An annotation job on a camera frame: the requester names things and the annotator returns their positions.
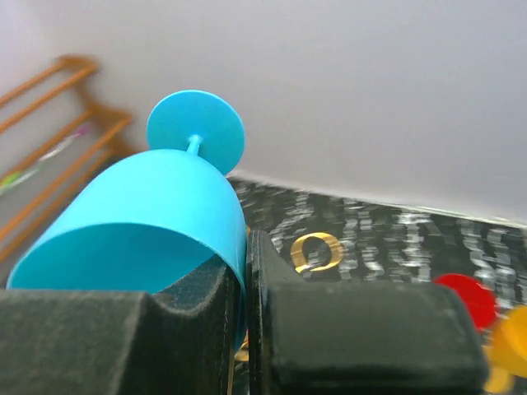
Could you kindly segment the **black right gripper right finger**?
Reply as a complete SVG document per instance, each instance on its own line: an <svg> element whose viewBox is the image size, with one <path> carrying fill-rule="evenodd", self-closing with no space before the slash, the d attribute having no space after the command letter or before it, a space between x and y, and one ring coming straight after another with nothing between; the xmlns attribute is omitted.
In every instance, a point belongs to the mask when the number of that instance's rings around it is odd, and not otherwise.
<svg viewBox="0 0 527 395"><path fill-rule="evenodd" d="M480 394L489 375L462 299L433 283L307 281L249 234L253 394Z"/></svg>

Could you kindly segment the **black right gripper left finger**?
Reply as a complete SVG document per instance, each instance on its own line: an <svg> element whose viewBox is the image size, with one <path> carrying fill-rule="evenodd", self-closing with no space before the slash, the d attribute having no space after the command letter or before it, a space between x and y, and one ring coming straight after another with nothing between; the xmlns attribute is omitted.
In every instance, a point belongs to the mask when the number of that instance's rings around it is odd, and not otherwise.
<svg viewBox="0 0 527 395"><path fill-rule="evenodd" d="M5 290L4 394L228 394L240 287L212 258L162 292Z"/></svg>

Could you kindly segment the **blue wine glass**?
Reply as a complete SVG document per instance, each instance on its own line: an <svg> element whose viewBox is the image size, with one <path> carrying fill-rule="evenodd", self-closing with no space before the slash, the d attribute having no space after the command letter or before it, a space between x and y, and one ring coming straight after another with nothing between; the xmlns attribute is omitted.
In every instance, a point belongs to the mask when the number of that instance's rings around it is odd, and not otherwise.
<svg viewBox="0 0 527 395"><path fill-rule="evenodd" d="M245 280L246 224L227 175L244 124L221 97L177 91L151 111L148 149L98 174L18 259L10 290L155 294L209 258Z"/></svg>

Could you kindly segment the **red wine glass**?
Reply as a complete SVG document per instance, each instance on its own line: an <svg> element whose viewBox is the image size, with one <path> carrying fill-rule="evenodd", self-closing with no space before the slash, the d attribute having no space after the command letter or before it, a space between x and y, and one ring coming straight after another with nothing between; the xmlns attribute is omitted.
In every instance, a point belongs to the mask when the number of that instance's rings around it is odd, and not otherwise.
<svg viewBox="0 0 527 395"><path fill-rule="evenodd" d="M492 291L471 276L447 273L433 283L453 290L464 302L477 330L491 327L497 319L497 302Z"/></svg>

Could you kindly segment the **yellow wine glass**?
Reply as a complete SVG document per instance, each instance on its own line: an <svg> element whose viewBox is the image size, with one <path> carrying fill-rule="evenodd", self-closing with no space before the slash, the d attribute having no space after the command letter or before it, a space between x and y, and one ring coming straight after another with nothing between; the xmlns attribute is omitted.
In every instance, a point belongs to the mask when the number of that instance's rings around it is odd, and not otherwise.
<svg viewBox="0 0 527 395"><path fill-rule="evenodd" d="M526 379L526 307L515 307L500 318L483 349L490 365L484 391L512 394L516 381Z"/></svg>

